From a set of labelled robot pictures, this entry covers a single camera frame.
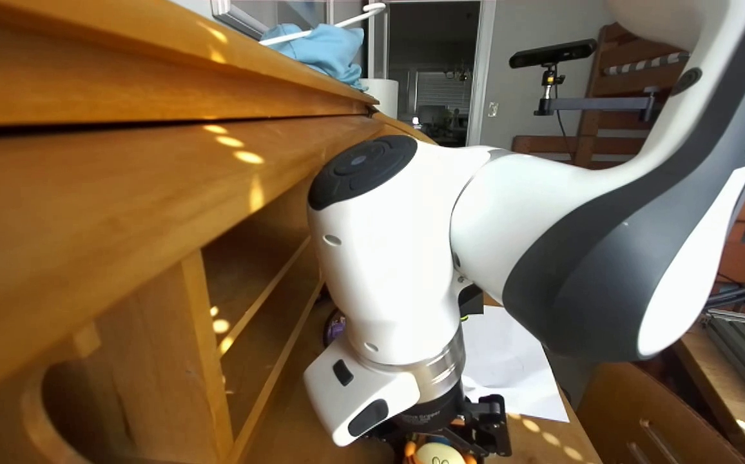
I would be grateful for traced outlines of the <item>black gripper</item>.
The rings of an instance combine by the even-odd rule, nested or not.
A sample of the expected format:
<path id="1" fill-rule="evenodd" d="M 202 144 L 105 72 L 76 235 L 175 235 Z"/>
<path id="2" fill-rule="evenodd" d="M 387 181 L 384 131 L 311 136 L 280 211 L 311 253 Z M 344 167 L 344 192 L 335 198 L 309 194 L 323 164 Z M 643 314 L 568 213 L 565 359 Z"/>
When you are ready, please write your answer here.
<path id="1" fill-rule="evenodd" d="M 440 399 L 416 404 L 387 421 L 380 436 L 391 445 L 399 464 L 408 442 L 452 443 L 473 454 L 476 464 L 511 454 L 505 399 L 501 395 L 466 399 L 461 389 L 449 389 Z"/>

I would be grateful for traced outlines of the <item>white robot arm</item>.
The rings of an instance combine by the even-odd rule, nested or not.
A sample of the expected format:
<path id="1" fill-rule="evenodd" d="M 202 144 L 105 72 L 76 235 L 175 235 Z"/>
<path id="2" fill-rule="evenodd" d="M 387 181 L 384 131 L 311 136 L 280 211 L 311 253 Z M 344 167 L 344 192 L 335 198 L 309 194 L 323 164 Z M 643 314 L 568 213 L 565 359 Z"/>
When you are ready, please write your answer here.
<path id="1" fill-rule="evenodd" d="M 349 328 L 305 371 L 340 445 L 372 431 L 505 449 L 505 407 L 461 389 L 460 293 L 497 300 L 543 347 L 634 360 L 698 318 L 745 202 L 745 0 L 605 0 L 685 51 L 643 150 L 578 167 L 380 136 L 309 186 L 323 277 Z"/>

